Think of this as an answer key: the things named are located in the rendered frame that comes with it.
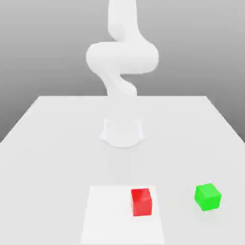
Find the small red cube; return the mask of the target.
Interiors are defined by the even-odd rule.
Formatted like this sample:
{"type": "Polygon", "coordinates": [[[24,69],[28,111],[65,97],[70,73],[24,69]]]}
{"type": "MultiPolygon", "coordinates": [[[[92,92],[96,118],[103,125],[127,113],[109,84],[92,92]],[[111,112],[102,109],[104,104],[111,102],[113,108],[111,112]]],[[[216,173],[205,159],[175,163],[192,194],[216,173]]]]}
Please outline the small red cube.
{"type": "Polygon", "coordinates": [[[149,188],[131,189],[131,208],[134,217],[152,215],[152,207],[149,188]]]}

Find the small green cube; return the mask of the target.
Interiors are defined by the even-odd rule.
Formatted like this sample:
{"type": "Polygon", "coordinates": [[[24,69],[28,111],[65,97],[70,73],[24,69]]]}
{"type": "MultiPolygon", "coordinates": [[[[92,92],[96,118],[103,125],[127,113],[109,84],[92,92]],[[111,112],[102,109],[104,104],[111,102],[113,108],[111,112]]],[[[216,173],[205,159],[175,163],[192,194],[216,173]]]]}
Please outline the small green cube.
{"type": "Polygon", "coordinates": [[[222,194],[212,183],[197,185],[194,199],[202,211],[218,209],[222,194]]]}

